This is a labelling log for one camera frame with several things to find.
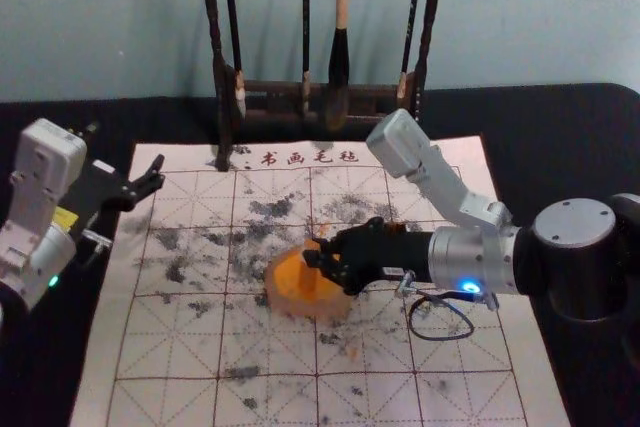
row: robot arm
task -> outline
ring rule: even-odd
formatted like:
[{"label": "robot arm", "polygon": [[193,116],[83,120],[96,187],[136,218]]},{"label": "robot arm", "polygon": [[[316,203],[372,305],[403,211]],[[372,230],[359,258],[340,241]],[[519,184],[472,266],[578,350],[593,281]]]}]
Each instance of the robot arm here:
[{"label": "robot arm", "polygon": [[90,230],[101,212],[130,211],[162,187],[162,156],[133,182],[102,161],[86,162],[86,139],[95,130],[75,134],[40,119],[22,132],[9,216],[0,229],[2,335],[55,284],[83,238],[96,243],[97,253],[111,247]]},{"label": "robot arm", "polygon": [[640,197],[569,199],[520,227],[503,203],[466,188],[406,111],[386,117],[367,145],[391,176],[416,184],[455,226],[407,232],[374,218],[317,239],[320,252],[304,252],[307,264],[345,293],[397,279],[400,292],[432,282],[491,309],[496,293],[546,294],[559,314],[578,321],[603,320],[624,308],[625,276],[640,260]]}]

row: ink stain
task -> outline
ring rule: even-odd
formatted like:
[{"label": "ink stain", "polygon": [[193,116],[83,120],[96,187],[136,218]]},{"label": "ink stain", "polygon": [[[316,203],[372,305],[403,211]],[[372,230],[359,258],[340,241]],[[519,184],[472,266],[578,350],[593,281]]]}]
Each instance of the ink stain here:
[{"label": "ink stain", "polygon": [[253,220],[245,230],[244,242],[233,245],[230,252],[230,273],[233,282],[255,283],[264,281],[268,263],[292,245],[304,240],[302,232],[265,220]]},{"label": "ink stain", "polygon": [[436,389],[438,389],[438,392],[444,394],[449,390],[449,384],[447,383],[446,380],[440,379],[438,381],[438,385],[436,386]]},{"label": "ink stain", "polygon": [[388,202],[374,203],[355,194],[334,199],[322,208],[322,213],[345,224],[362,224],[371,217],[383,217],[389,221],[398,216],[397,209],[389,206]]},{"label": "ink stain", "polygon": [[159,290],[156,290],[156,295],[159,295],[162,298],[162,303],[165,305],[168,305],[171,303],[171,294],[168,294],[166,292],[160,292]]},{"label": "ink stain", "polygon": [[242,401],[245,407],[249,407],[251,410],[255,410],[258,407],[258,402],[253,397],[247,397]]},{"label": "ink stain", "polygon": [[177,250],[178,240],[180,240],[179,229],[162,229],[156,230],[153,236],[158,239],[158,242],[167,250]]},{"label": "ink stain", "polygon": [[184,257],[176,257],[173,259],[165,271],[165,278],[178,284],[184,282],[185,276],[182,271],[184,270],[185,264],[186,259]]},{"label": "ink stain", "polygon": [[144,233],[147,230],[147,226],[149,225],[149,219],[146,217],[143,218],[133,218],[126,219],[120,224],[120,228],[125,234],[134,234],[139,235]]},{"label": "ink stain", "polygon": [[282,218],[288,215],[291,209],[293,209],[293,202],[291,202],[291,200],[294,196],[295,194],[289,194],[277,202],[270,202],[268,204],[261,204],[254,200],[249,204],[249,211],[254,214],[264,215],[265,218]]},{"label": "ink stain", "polygon": [[195,287],[196,290],[200,292],[204,292],[204,286],[202,285],[202,282],[200,282],[199,280],[191,280],[189,281],[189,285],[192,287]]},{"label": "ink stain", "polygon": [[206,314],[207,312],[209,312],[211,310],[211,302],[204,302],[202,300],[199,300],[197,302],[189,302],[187,304],[187,306],[195,311],[196,313],[196,319],[199,319],[200,317],[202,317],[204,314]]},{"label": "ink stain", "polygon": [[244,232],[234,232],[231,234],[231,242],[234,244],[240,244],[245,241],[247,236]]},{"label": "ink stain", "polygon": [[307,219],[304,222],[304,236],[305,238],[313,237],[313,219],[310,215],[307,216]]},{"label": "ink stain", "polygon": [[269,225],[263,221],[250,221],[246,235],[250,240],[261,242],[267,237],[267,235],[273,232],[273,230],[273,225]]},{"label": "ink stain", "polygon": [[209,242],[216,244],[216,245],[229,245],[227,243],[227,236],[223,235],[223,234],[216,234],[213,232],[207,232],[205,234],[202,235],[205,239],[207,239]]},{"label": "ink stain", "polygon": [[251,150],[246,145],[234,145],[233,152],[239,155],[250,154]]},{"label": "ink stain", "polygon": [[258,367],[257,365],[251,365],[248,367],[233,367],[231,369],[225,370],[225,374],[227,377],[231,377],[241,384],[244,384],[248,379],[253,379],[259,373],[260,367]]},{"label": "ink stain", "polygon": [[320,338],[320,342],[322,342],[324,345],[336,345],[340,340],[340,337],[338,337],[336,334],[327,335],[321,333],[318,337]]},{"label": "ink stain", "polygon": [[266,294],[254,295],[253,301],[258,307],[267,307],[269,305]]}]

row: black cable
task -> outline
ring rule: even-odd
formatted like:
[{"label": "black cable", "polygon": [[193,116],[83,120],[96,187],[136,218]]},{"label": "black cable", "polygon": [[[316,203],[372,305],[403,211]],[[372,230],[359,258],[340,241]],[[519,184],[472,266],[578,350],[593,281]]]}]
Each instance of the black cable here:
[{"label": "black cable", "polygon": [[[418,290],[417,293],[420,294],[422,297],[416,300],[411,305],[411,308],[409,309],[409,331],[412,332],[413,335],[415,335],[416,337],[422,340],[449,341],[449,340],[465,339],[473,334],[473,332],[475,331],[475,327],[473,326],[473,323],[471,322],[471,320],[469,320],[469,317],[463,314],[460,310],[455,308],[449,302],[444,301],[441,297],[437,295],[432,295],[422,290]],[[431,336],[422,335],[418,333],[415,327],[413,326],[413,314],[415,314],[416,310],[418,310],[418,307],[420,307],[425,302],[432,302],[434,304],[446,307],[447,309],[451,310],[454,314],[460,317],[460,319],[464,321],[465,324],[467,324],[467,326],[469,327],[469,330],[467,332],[463,332],[462,334],[448,335],[448,336],[442,336],[442,337],[431,337]]]}]

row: yellow label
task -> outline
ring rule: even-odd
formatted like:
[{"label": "yellow label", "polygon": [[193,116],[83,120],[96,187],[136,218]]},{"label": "yellow label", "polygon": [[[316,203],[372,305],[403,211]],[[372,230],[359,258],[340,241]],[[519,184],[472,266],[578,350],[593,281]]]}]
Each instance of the yellow label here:
[{"label": "yellow label", "polygon": [[69,232],[73,224],[78,220],[78,216],[62,207],[56,207],[53,214],[53,221],[65,232]]}]

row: black ink smudge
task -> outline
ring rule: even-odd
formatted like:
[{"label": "black ink smudge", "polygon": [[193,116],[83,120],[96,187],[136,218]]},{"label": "black ink smudge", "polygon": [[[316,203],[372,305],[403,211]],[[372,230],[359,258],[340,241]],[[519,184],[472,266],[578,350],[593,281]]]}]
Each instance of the black ink smudge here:
[{"label": "black ink smudge", "polygon": [[156,230],[153,236],[167,250],[177,250],[178,240],[180,240],[180,230],[178,229],[162,229]]},{"label": "black ink smudge", "polygon": [[320,338],[320,342],[325,345],[336,345],[340,340],[340,337],[338,337],[336,334],[327,335],[322,333],[318,337]]},{"label": "black ink smudge", "polygon": [[191,310],[194,310],[196,312],[197,319],[199,319],[200,317],[203,316],[203,314],[206,314],[207,312],[209,312],[209,310],[211,310],[211,302],[204,302],[202,300],[199,300],[197,302],[190,302],[189,304],[187,304],[187,306]]},{"label": "black ink smudge", "polygon": [[244,232],[234,232],[233,234],[231,234],[231,242],[234,244],[240,244],[244,242],[246,237],[247,236],[245,235]]},{"label": "black ink smudge", "polygon": [[256,402],[256,399],[254,399],[253,397],[248,397],[244,399],[242,403],[246,407],[249,407],[251,410],[255,410],[258,407],[258,403]]},{"label": "black ink smudge", "polygon": [[449,384],[447,383],[446,380],[440,379],[440,380],[438,380],[438,383],[436,384],[436,390],[438,392],[440,392],[441,394],[446,394],[447,391],[449,390]]},{"label": "black ink smudge", "polygon": [[284,199],[280,199],[277,202],[270,202],[268,204],[261,204],[255,200],[249,204],[249,210],[254,214],[264,215],[265,218],[280,218],[285,217],[293,209],[294,194],[287,195]]},{"label": "black ink smudge", "polygon": [[304,222],[304,236],[305,238],[313,237],[313,219],[310,215],[307,216]]},{"label": "black ink smudge", "polygon": [[267,307],[269,305],[266,294],[254,295],[253,301],[258,307]]},{"label": "black ink smudge", "polygon": [[260,367],[257,365],[251,365],[249,367],[234,367],[225,370],[227,377],[237,380],[241,384],[244,384],[247,379],[252,379],[260,373]]},{"label": "black ink smudge", "polygon": [[233,152],[239,155],[250,154],[251,150],[246,145],[234,145]]},{"label": "black ink smudge", "polygon": [[126,219],[120,224],[120,228],[125,234],[142,234],[147,230],[147,226],[149,225],[149,219],[146,217],[143,218],[133,218]]},{"label": "black ink smudge", "polygon": [[196,290],[199,290],[200,292],[204,292],[204,286],[202,285],[202,282],[200,282],[199,280],[190,280],[189,285],[191,285],[192,287],[195,287]]},{"label": "black ink smudge", "polygon": [[224,234],[216,234],[213,232],[207,232],[202,234],[202,236],[207,239],[209,242],[216,244],[216,245],[229,245],[228,244],[228,236],[224,235]]},{"label": "black ink smudge", "polygon": [[162,297],[163,304],[167,305],[171,303],[171,294],[168,294],[166,292],[160,292],[159,290],[156,290],[156,294]]},{"label": "black ink smudge", "polygon": [[374,203],[356,194],[346,194],[322,208],[323,214],[345,224],[362,224],[371,217],[390,221],[398,217],[398,210],[388,202]]},{"label": "black ink smudge", "polygon": [[263,241],[267,235],[273,232],[275,226],[269,225],[265,222],[249,221],[249,227],[247,227],[247,237],[249,240],[255,240],[258,242]]},{"label": "black ink smudge", "polygon": [[186,264],[186,259],[184,257],[176,257],[171,261],[167,270],[165,271],[165,277],[167,280],[171,282],[177,282],[181,284],[184,282],[185,276],[182,273]]}]

